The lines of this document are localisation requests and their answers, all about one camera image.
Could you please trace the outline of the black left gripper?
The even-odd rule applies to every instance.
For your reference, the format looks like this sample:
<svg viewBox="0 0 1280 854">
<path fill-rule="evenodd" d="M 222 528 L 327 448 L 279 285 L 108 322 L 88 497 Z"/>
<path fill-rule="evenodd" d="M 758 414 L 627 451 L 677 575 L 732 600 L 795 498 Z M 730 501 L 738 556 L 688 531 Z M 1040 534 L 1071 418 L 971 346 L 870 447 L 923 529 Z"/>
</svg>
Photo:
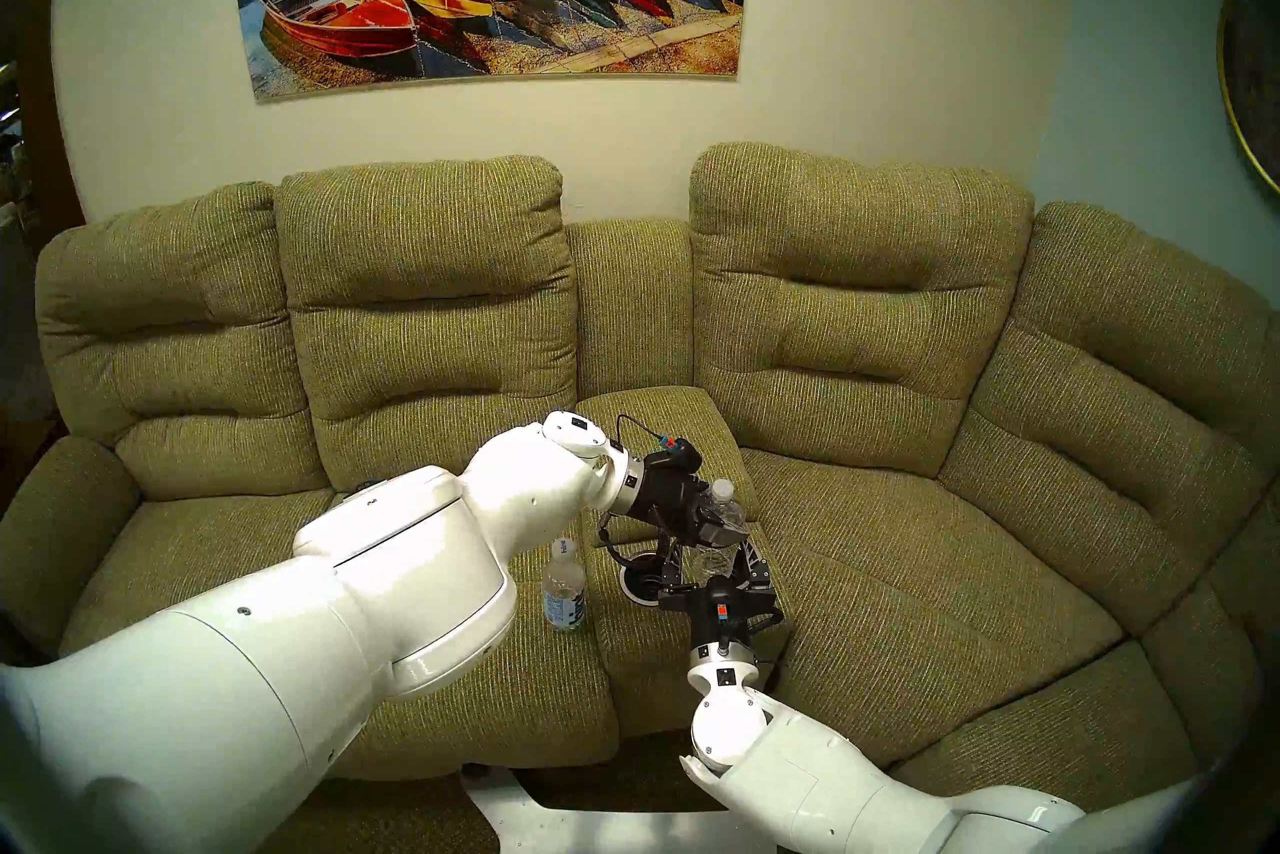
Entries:
<svg viewBox="0 0 1280 854">
<path fill-rule="evenodd" d="M 626 516 L 646 522 L 681 544 L 736 547 L 748 540 L 745 511 L 736 499 L 701 499 L 709 484 L 698 478 L 701 455 L 686 438 L 662 438 L 644 456 Z"/>
</svg>

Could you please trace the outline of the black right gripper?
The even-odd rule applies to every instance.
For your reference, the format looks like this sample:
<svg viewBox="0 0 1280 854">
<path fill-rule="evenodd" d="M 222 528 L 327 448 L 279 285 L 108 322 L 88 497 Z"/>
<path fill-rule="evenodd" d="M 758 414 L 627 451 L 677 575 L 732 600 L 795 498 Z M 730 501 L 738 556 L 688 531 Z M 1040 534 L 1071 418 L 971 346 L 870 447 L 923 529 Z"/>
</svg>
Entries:
<svg viewBox="0 0 1280 854">
<path fill-rule="evenodd" d="M 785 624 L 771 565 L 754 545 L 740 545 L 737 584 L 710 577 L 695 585 L 684 574 L 685 547 L 675 538 L 658 539 L 660 609 L 689 616 L 690 662 L 751 658 L 753 636 Z"/>
</svg>

